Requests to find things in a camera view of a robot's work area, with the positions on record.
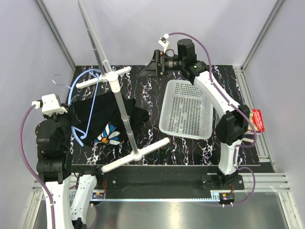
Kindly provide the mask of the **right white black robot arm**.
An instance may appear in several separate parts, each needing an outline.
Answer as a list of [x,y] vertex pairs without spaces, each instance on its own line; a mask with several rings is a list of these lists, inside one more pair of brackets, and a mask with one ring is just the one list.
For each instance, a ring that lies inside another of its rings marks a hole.
[[169,48],[168,35],[158,41],[163,50],[155,50],[151,61],[140,72],[140,76],[160,77],[172,70],[180,71],[183,77],[199,89],[211,102],[220,120],[215,128],[218,140],[221,142],[221,157],[216,177],[218,187],[229,188],[238,170],[237,153],[242,146],[242,139],[249,127],[250,108],[240,105],[223,89],[212,74],[211,63],[197,59],[194,39],[180,39],[177,42],[178,53],[167,54]]

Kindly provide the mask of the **light blue clothes hanger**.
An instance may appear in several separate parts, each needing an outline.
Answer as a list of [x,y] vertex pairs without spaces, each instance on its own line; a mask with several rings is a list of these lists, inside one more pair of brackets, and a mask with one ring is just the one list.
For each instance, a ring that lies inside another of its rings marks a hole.
[[[68,86],[66,84],[58,84],[54,81],[53,77],[54,76],[60,76],[60,74],[53,74],[51,79],[52,79],[52,82],[57,85],[57,86],[66,86],[68,89],[69,89],[69,92],[68,92],[68,98],[67,98],[67,106],[70,106],[72,104],[72,101],[71,101],[71,97],[72,97],[72,93],[73,93],[73,90],[74,88],[76,87],[76,84],[78,82],[78,80],[80,78],[82,78],[85,74],[90,74],[93,76],[93,79],[95,80],[94,84],[95,84],[95,89],[98,88],[98,79],[99,79],[99,73],[101,73],[101,70],[99,69],[88,69],[84,72],[82,72],[81,74],[79,74],[76,79],[73,81],[72,85],[71,86]],[[89,117],[88,117],[88,122],[87,122],[87,126],[86,126],[86,130],[83,131],[75,126],[72,126],[71,127],[71,131],[72,131],[72,135],[74,137],[74,139],[79,143],[79,145],[81,147],[84,146],[84,143],[82,140],[86,139],[87,138],[87,135],[88,135],[88,132],[89,132],[89,127],[90,127],[90,123],[91,123],[91,119],[92,119],[92,113],[93,113],[93,108],[94,108],[94,103],[95,103],[95,98],[96,98],[96,93],[94,93],[94,96],[92,98],[92,103],[91,103],[91,109],[90,109],[90,113],[89,113]]]

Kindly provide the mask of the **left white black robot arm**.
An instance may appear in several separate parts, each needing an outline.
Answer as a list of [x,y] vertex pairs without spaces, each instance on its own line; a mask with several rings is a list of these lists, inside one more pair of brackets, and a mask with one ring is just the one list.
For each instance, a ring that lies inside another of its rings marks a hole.
[[38,151],[36,170],[47,202],[49,229],[86,229],[87,211],[94,189],[103,183],[95,172],[78,177],[73,201],[69,190],[73,155],[70,153],[71,118],[65,108],[43,112],[44,120],[35,129]]

